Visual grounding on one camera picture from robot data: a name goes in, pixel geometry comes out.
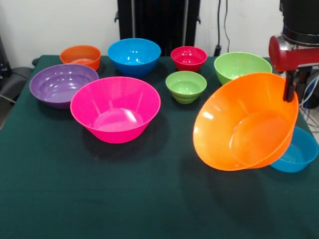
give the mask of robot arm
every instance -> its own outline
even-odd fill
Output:
[[[269,56],[278,72],[286,72],[284,101],[290,102],[295,90],[302,100],[312,67],[319,65],[318,10],[318,0],[280,1],[284,28],[281,35],[271,37]],[[296,71],[299,81],[295,86]]]

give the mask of purple bowl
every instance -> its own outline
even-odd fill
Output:
[[[99,75],[88,66],[61,64],[37,73],[30,82],[30,91],[38,100],[57,109],[69,109],[73,95]]]

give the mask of bowl rim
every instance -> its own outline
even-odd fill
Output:
[[[95,62],[97,62],[97,61],[99,61],[99,60],[101,59],[101,51],[100,51],[99,48],[97,48],[97,47],[95,47],[95,46],[92,46],[92,45],[74,45],[74,46],[70,46],[70,47],[68,47],[68,48],[65,48],[65,49],[60,53],[59,58],[60,58],[60,61],[62,61],[63,64],[72,64],[71,62],[66,62],[66,61],[64,61],[64,60],[62,59],[62,54],[65,53],[67,50],[70,50],[70,49],[75,48],[75,47],[90,47],[90,48],[95,49],[95,50],[97,50],[97,51],[99,52],[99,56],[98,56],[96,59],[94,59],[92,62],[87,63],[87,64],[81,64],[81,65],[87,66],[87,65],[92,64],[92,63],[95,63]]]
[[[288,161],[286,161],[286,160],[283,160],[282,157],[283,157],[284,155],[282,155],[282,156],[281,156],[278,160],[276,160],[275,162],[277,162],[277,161],[282,161],[282,162],[289,163],[289,164],[304,165],[304,164],[309,164],[309,163],[311,163],[312,161],[314,161],[314,160],[317,158],[318,153],[319,153],[319,145],[318,145],[316,139],[314,138],[314,136],[313,136],[312,134],[310,134],[309,132],[307,132],[306,130],[304,130],[303,128],[300,128],[300,127],[298,127],[298,126],[295,126],[295,127],[294,127],[294,132],[293,132],[293,134],[295,133],[295,130],[301,132],[301,133],[304,134],[304,135],[307,135],[307,137],[311,137],[311,138],[312,138],[313,142],[315,142],[315,144],[316,144],[316,149],[315,149],[315,150],[316,150],[316,156],[313,157],[311,160],[308,160],[307,162],[296,163],[296,162],[288,162]]]
[[[119,78],[128,78],[128,79],[130,79],[130,80],[135,80],[135,81],[141,82],[141,83],[143,83],[143,84],[145,84],[145,85],[148,85],[148,86],[150,87],[150,89],[152,89],[152,90],[155,92],[156,97],[157,97],[157,99],[158,99],[158,101],[159,101],[159,107],[158,107],[158,109],[156,110],[156,112],[154,113],[154,115],[153,115],[152,117],[150,117],[147,121],[143,122],[143,124],[140,124],[140,125],[138,125],[138,126],[136,126],[136,127],[133,127],[133,128],[127,129],[127,130],[119,130],[119,131],[98,130],[98,129],[94,128],[94,127],[88,126],[88,125],[86,125],[86,124],[80,122],[80,121],[77,119],[77,117],[74,115],[74,113],[73,113],[73,107],[72,107],[72,106],[73,106],[73,104],[74,104],[74,98],[75,98],[75,97],[77,96],[77,94],[78,94],[80,91],[82,91],[85,87],[88,87],[88,86],[91,85],[91,84],[96,84],[96,82],[107,81],[107,80],[110,79],[110,78],[117,78],[117,79],[119,79]],[[133,77],[128,77],[128,76],[110,76],[110,77],[104,77],[104,78],[98,79],[98,80],[96,80],[96,81],[92,81],[92,82],[90,82],[89,84],[86,84],[86,85],[85,85],[84,87],[82,87],[81,89],[79,89],[79,90],[73,95],[73,97],[72,97],[71,104],[70,104],[70,111],[71,111],[71,114],[72,114],[72,116],[74,117],[74,119],[75,119],[79,124],[83,125],[84,127],[88,128],[88,129],[91,129],[91,130],[94,130],[94,131],[98,131],[98,132],[105,132],[105,133],[119,133],[119,132],[131,131],[131,130],[134,130],[134,129],[136,129],[136,128],[142,127],[142,126],[144,126],[144,125],[148,125],[148,124],[155,118],[155,116],[159,113],[160,107],[161,107],[160,94],[159,94],[158,91],[155,89],[155,87],[153,87],[151,84],[149,84],[149,83],[147,83],[147,82],[145,82],[145,81],[142,81],[142,80],[140,80],[140,79],[133,78]]]
[[[254,74],[275,75],[276,77],[282,78],[282,79],[285,81],[285,79],[284,79],[282,76],[277,75],[277,74],[274,74],[274,73],[270,73],[270,72],[254,72],[254,73],[246,74],[246,75],[241,76],[241,77],[245,77],[245,76],[248,76],[248,75],[254,75]],[[201,109],[199,110],[199,112],[198,112],[198,114],[197,114],[197,116],[196,116],[196,119],[195,119],[195,123],[194,123],[193,128],[196,127],[197,118],[201,116],[200,113],[202,112],[202,110],[203,110],[204,106],[206,105],[206,103],[207,103],[210,99],[214,98],[214,94],[215,94],[217,91],[219,91],[220,89],[222,89],[224,86],[226,86],[226,85],[228,85],[228,84],[232,84],[232,82],[234,82],[234,81],[229,81],[227,84],[225,84],[225,85],[223,85],[222,87],[218,88],[218,89],[206,100],[206,102],[203,104],[203,106],[201,107]],[[297,110],[297,114],[296,114],[296,116],[294,117],[294,122],[295,122],[295,124],[296,124],[296,121],[297,121],[297,118],[298,118],[298,114],[299,114],[299,103],[298,103],[298,96],[297,96],[297,93],[296,93],[296,92],[294,92],[294,98],[297,99],[297,100],[295,101],[295,102],[296,102],[295,104],[296,104],[296,108],[298,109],[298,110]],[[244,167],[244,168],[231,169],[231,170],[226,170],[226,171],[238,171],[238,170],[242,170],[242,169],[247,169],[247,168],[253,167],[254,165],[257,165],[257,164],[261,163],[262,161],[264,161],[265,159],[267,159],[267,158],[269,158],[271,155],[273,155],[273,154],[284,144],[284,142],[289,138],[289,136],[291,135],[291,133],[293,133],[293,130],[294,130],[294,129],[295,129],[295,126],[292,127],[292,128],[289,130],[289,132],[287,133],[287,135],[286,135],[286,137],[284,138],[284,140],[276,147],[276,149],[275,149],[273,152],[271,152],[269,155],[267,155],[266,157],[264,157],[262,160],[260,160],[259,162],[254,163],[254,164],[246,165],[246,167]],[[195,142],[194,142],[194,134],[195,134],[195,133],[194,133],[194,131],[193,131],[193,136],[192,136],[192,138],[193,138],[193,146],[194,146],[195,151],[196,151],[196,153],[197,153],[196,146],[195,146]]]
[[[230,79],[228,76],[226,76],[225,74],[221,73],[221,72],[216,68],[216,62],[217,62],[218,60],[220,60],[223,56],[226,56],[226,55],[237,55],[237,54],[245,54],[245,55],[250,55],[250,56],[258,57],[258,58],[262,59],[265,63],[267,63],[267,65],[269,66],[269,70],[270,70],[269,72],[259,72],[259,71],[258,71],[258,72],[251,72],[250,74],[253,74],[253,73],[273,73],[273,71],[274,71],[272,65],[271,65],[265,58],[263,58],[263,57],[261,57],[261,56],[258,56],[258,55],[256,55],[256,54],[253,54],[253,53],[250,53],[250,52],[244,52],[244,51],[226,52],[226,53],[224,53],[224,54],[222,54],[222,55],[216,57],[216,59],[214,60],[214,68],[215,68],[215,71],[216,71],[218,74],[220,74],[221,76],[223,76],[223,77],[229,79],[230,81],[232,81],[233,79]]]
[[[70,100],[70,101],[62,101],[62,102],[52,102],[52,101],[47,101],[47,100],[41,99],[41,98],[39,98],[39,97],[35,94],[35,92],[33,92],[32,88],[31,88],[31,85],[32,85],[32,83],[34,82],[35,77],[37,77],[40,73],[43,73],[43,72],[45,72],[45,71],[47,71],[47,70],[49,70],[49,69],[52,69],[52,68],[55,68],[55,67],[58,67],[58,66],[61,66],[61,67],[66,67],[66,66],[77,66],[77,67],[78,67],[78,66],[79,66],[79,67],[82,67],[82,68],[87,68],[89,71],[92,71],[93,74],[95,74],[95,76],[96,76],[96,79],[95,79],[95,80],[92,80],[92,81],[96,81],[96,80],[99,79],[99,74],[98,74],[94,69],[92,69],[92,68],[89,67],[89,66],[82,65],[82,64],[71,64],[71,63],[67,63],[67,64],[58,64],[58,65],[54,65],[54,66],[50,66],[50,67],[44,68],[43,70],[41,70],[41,71],[39,71],[38,73],[36,73],[36,74],[31,78],[30,83],[29,83],[29,90],[30,90],[31,94],[32,94],[35,98],[37,98],[38,100],[40,100],[40,101],[42,101],[42,102],[50,103],[50,104],[64,104],[64,103],[69,103],[69,102],[71,102],[71,100]]]
[[[194,94],[182,94],[182,93],[179,93],[179,92],[177,92],[177,91],[172,90],[172,89],[167,85],[167,82],[168,82],[169,77],[171,77],[172,75],[178,75],[178,74],[181,74],[181,73],[188,73],[188,74],[191,74],[191,75],[194,75],[194,76],[199,77],[200,80],[205,83],[205,87],[204,87],[202,90],[200,90],[200,91],[198,91],[198,92],[196,92],[196,93],[194,93]],[[203,77],[202,75],[200,75],[200,74],[198,74],[198,73],[196,73],[196,72],[193,72],[193,71],[175,71],[175,72],[169,74],[169,75],[166,77],[166,79],[165,79],[165,85],[166,85],[166,87],[168,88],[169,91],[174,92],[174,93],[176,93],[176,94],[184,95],[184,96],[195,96],[195,95],[197,95],[197,94],[202,93],[202,92],[207,88],[207,80],[206,80],[205,77]]]
[[[197,50],[199,50],[199,51],[205,53],[205,59],[202,60],[200,63],[196,63],[196,64],[191,64],[191,63],[190,63],[190,64],[185,64],[185,63],[176,61],[176,60],[174,59],[174,57],[173,57],[173,53],[174,53],[175,51],[177,51],[177,50],[179,50],[179,49],[182,49],[182,48],[185,48],[185,47],[197,49]],[[179,63],[179,64],[182,64],[182,65],[185,65],[185,66],[197,66],[197,65],[200,65],[200,64],[205,63],[205,61],[206,61],[207,58],[208,58],[208,55],[207,55],[206,51],[204,51],[203,49],[201,49],[201,48],[199,48],[199,47],[196,47],[196,46],[179,46],[179,47],[175,48],[173,51],[171,51],[170,57],[171,57],[171,59],[172,59],[175,63]]]
[[[127,63],[122,63],[122,62],[119,62],[119,61],[115,60],[114,57],[110,55],[110,49],[111,49],[112,47],[114,47],[116,44],[119,44],[120,42],[136,41],[136,40],[138,40],[138,41],[141,41],[141,40],[142,40],[142,41],[148,41],[148,42],[151,42],[152,44],[154,44],[154,46],[155,46],[156,49],[158,50],[158,53],[156,54],[156,56],[154,57],[154,59],[152,59],[152,60],[150,60],[150,61],[148,61],[148,62],[144,62],[144,63],[142,63],[142,64],[127,64]],[[112,61],[114,61],[114,62],[116,62],[116,63],[118,63],[118,64],[122,64],[122,65],[126,65],[126,66],[142,66],[142,65],[149,64],[149,63],[152,63],[152,62],[158,60],[158,58],[159,58],[160,55],[161,55],[161,48],[160,48],[160,46],[159,46],[157,43],[155,43],[155,42],[153,42],[153,41],[151,41],[151,40],[144,39],[144,38],[138,38],[138,37],[137,37],[137,38],[136,38],[136,37],[131,37],[131,38],[125,38],[125,39],[122,39],[122,40],[119,40],[119,41],[116,41],[116,42],[112,43],[112,44],[109,46],[109,48],[108,48],[107,54],[108,54],[108,57],[109,57]]]

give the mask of light blue bowl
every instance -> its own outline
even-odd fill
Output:
[[[307,167],[318,156],[318,143],[305,130],[295,127],[293,139],[284,155],[271,166],[286,173],[296,173]]]
[[[160,57],[160,47],[150,40],[128,38],[113,43],[108,55],[123,75],[143,78],[152,71]]]

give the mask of bowl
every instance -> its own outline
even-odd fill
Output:
[[[160,110],[160,96],[148,83],[131,77],[107,77],[81,88],[71,113],[98,139],[125,143],[137,138]]]
[[[207,87],[205,78],[191,71],[174,72],[165,83],[171,95],[182,104],[195,101]]]
[[[91,67],[95,71],[100,67],[101,52],[98,48],[88,45],[72,46],[60,54],[63,64],[81,64]]]
[[[219,82],[227,82],[255,72],[272,73],[273,68],[264,58],[246,52],[229,52],[220,55],[214,62]]]
[[[276,161],[289,147],[299,107],[283,101],[285,79],[252,73],[219,88],[195,121],[193,144],[210,167],[235,171]]]
[[[108,55],[124,76],[143,78],[152,71],[161,54],[160,47],[150,40],[128,38],[113,43]]]
[[[48,106],[68,109],[73,95],[86,84],[99,78],[90,67],[78,64],[61,64],[37,73],[30,81],[34,97]]]
[[[315,138],[305,130],[295,127],[289,148],[271,166],[286,173],[299,172],[316,159],[318,150],[318,143]]]
[[[197,72],[207,60],[206,52],[194,46],[175,48],[170,56],[179,71]]]

